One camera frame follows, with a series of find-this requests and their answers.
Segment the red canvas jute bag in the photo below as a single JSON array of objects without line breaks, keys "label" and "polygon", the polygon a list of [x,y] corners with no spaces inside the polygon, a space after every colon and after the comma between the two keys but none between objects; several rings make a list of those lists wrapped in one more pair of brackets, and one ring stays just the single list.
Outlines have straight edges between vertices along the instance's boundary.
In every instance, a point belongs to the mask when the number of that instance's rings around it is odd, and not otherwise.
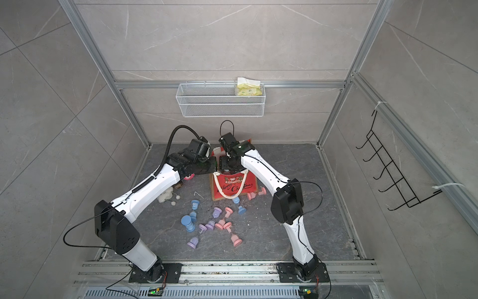
[{"label": "red canvas jute bag", "polygon": [[237,174],[230,174],[226,171],[220,170],[220,158],[226,156],[225,150],[222,147],[216,147],[212,150],[212,156],[217,161],[217,173],[210,175],[210,187],[212,193],[212,200],[219,201],[222,199],[233,199],[239,195],[247,195],[248,193],[255,193],[259,190],[256,176],[252,172],[245,174],[239,172]]}]

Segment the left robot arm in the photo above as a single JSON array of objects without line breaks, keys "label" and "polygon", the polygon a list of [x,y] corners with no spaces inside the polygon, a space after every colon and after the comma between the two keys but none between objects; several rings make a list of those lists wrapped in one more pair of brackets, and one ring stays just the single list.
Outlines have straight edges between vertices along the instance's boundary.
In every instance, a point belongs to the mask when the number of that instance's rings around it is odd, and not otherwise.
[{"label": "left robot arm", "polygon": [[215,171],[215,159],[210,155],[210,143],[198,134],[189,146],[171,153],[171,145],[181,126],[173,129],[161,163],[146,179],[122,196],[94,207],[94,232],[111,249],[132,264],[132,270],[150,283],[164,275],[163,263],[142,240],[134,227],[139,215],[169,188],[192,175]]}]

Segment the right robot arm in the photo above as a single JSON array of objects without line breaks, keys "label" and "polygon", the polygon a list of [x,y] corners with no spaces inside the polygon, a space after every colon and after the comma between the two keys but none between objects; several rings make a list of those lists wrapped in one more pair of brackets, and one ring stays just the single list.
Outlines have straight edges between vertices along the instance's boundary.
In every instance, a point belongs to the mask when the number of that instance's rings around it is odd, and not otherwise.
[{"label": "right robot arm", "polygon": [[238,141],[233,133],[222,134],[219,143],[225,155],[219,158],[218,170],[244,177],[254,174],[269,190],[273,199],[271,213],[283,225],[293,250],[297,276],[302,281],[311,280],[321,264],[310,244],[303,211],[302,181],[289,179],[276,171],[248,141]]}]

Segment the pink 15 hourglass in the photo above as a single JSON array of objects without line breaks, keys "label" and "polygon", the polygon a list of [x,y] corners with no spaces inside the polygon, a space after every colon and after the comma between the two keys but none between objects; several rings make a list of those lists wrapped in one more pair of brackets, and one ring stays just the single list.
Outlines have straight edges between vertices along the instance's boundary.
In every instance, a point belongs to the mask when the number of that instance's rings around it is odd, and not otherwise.
[{"label": "pink 15 hourglass", "polygon": [[252,200],[252,199],[256,198],[257,196],[262,196],[262,195],[265,195],[265,194],[267,194],[267,190],[266,190],[265,187],[262,187],[256,192],[247,193],[247,198],[249,200]]}]

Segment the blue hourglass left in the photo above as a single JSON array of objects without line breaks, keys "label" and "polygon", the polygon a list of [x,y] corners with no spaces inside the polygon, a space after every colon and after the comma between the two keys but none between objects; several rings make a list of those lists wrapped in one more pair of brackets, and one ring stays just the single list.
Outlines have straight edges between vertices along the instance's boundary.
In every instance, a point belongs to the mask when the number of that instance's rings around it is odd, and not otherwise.
[{"label": "blue hourglass left", "polygon": [[200,201],[198,199],[193,199],[191,201],[191,204],[192,204],[192,212],[189,214],[193,223],[195,223],[197,221],[197,212],[196,210],[198,210],[199,208],[199,204],[200,204]]}]

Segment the blue small hourglass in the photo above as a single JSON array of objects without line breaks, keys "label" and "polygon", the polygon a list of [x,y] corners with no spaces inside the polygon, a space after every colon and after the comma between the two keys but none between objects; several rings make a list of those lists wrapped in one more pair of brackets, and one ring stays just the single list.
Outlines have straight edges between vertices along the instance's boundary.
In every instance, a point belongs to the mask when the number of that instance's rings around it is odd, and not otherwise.
[{"label": "blue small hourglass", "polygon": [[244,208],[242,205],[241,205],[241,202],[240,202],[240,198],[239,197],[236,197],[236,198],[233,198],[232,199],[233,203],[237,205],[237,213],[239,214],[244,214],[246,213],[246,208]]}]

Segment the large blue hourglass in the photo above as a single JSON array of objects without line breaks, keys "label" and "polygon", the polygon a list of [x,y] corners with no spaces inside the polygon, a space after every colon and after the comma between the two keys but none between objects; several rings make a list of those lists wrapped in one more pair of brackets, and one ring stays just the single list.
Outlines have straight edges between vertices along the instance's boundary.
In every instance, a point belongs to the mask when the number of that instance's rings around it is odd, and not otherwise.
[{"label": "large blue hourglass", "polygon": [[181,224],[185,227],[187,232],[195,231],[195,223],[193,222],[190,215],[185,215],[181,218]]}]

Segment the pink hourglass front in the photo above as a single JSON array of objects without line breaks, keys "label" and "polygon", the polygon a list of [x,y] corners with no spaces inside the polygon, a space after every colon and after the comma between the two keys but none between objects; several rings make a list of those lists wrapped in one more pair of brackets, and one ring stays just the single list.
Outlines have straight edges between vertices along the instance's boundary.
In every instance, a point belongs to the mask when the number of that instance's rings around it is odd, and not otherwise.
[{"label": "pink hourglass front", "polygon": [[243,242],[243,240],[236,234],[232,234],[230,239],[234,247],[238,247]]}]

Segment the purple hourglass front left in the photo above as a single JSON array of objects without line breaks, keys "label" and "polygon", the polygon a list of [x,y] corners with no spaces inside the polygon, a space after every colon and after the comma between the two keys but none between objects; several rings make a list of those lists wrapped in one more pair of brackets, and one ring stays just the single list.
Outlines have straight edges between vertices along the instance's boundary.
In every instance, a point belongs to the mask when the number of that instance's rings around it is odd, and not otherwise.
[{"label": "purple hourglass front left", "polygon": [[187,243],[189,247],[192,249],[196,249],[199,244],[199,238],[198,237],[193,237],[190,239],[190,241]]}]

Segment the pink striped plush doll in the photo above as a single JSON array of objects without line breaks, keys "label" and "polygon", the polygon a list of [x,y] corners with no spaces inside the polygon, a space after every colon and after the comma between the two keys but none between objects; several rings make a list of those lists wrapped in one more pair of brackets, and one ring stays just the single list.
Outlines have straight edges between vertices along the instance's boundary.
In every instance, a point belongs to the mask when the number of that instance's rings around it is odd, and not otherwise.
[{"label": "pink striped plush doll", "polygon": [[184,181],[190,181],[190,180],[192,180],[194,177],[195,177],[195,174],[191,174],[191,175],[189,175],[189,176],[185,176],[185,177],[183,178],[183,180],[184,180]]}]

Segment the plaid brown pouch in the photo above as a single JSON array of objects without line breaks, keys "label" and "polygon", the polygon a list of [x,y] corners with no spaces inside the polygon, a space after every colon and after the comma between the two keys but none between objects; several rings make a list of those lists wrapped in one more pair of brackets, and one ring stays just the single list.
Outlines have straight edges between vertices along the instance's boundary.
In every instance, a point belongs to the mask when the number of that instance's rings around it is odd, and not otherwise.
[{"label": "plaid brown pouch", "polygon": [[174,189],[179,189],[179,188],[181,188],[181,187],[183,186],[183,184],[184,184],[184,183],[183,183],[182,181],[176,183],[176,184],[174,185]]}]

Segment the white fluffy plush toy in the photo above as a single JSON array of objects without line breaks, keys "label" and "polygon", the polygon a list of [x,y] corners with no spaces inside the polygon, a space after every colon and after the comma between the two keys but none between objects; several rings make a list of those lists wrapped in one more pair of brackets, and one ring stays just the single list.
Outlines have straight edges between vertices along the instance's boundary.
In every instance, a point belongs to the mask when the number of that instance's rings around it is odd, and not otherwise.
[{"label": "white fluffy plush toy", "polygon": [[165,190],[162,194],[157,197],[159,203],[170,203],[172,206],[176,205],[176,201],[180,199],[173,187],[170,187]]}]

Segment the yellow packet in basket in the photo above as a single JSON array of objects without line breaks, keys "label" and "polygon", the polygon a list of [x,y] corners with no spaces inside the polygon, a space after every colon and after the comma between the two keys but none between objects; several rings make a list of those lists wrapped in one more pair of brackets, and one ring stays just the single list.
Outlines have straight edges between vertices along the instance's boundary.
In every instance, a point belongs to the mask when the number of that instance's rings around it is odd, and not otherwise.
[{"label": "yellow packet in basket", "polygon": [[237,85],[235,87],[235,95],[242,97],[262,96],[263,91],[261,82],[258,80],[251,80],[245,77],[237,78]]}]

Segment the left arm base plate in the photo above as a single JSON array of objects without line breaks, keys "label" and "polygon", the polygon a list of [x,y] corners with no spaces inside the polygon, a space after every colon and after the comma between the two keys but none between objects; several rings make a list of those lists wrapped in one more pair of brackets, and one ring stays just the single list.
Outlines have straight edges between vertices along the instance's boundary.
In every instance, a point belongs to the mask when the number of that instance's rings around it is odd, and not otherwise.
[{"label": "left arm base plate", "polygon": [[179,282],[183,265],[181,263],[162,263],[155,264],[149,271],[142,271],[136,265],[133,265],[132,273],[129,277],[129,283],[139,284],[176,284]]}]

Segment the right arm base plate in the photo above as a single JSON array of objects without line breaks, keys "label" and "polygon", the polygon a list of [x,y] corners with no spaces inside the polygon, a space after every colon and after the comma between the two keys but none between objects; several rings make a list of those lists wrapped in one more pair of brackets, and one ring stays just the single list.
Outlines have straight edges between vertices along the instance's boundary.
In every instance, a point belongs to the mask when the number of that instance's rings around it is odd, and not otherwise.
[{"label": "right arm base plate", "polygon": [[301,265],[296,262],[276,264],[281,283],[329,283],[330,278],[325,264],[312,261]]}]

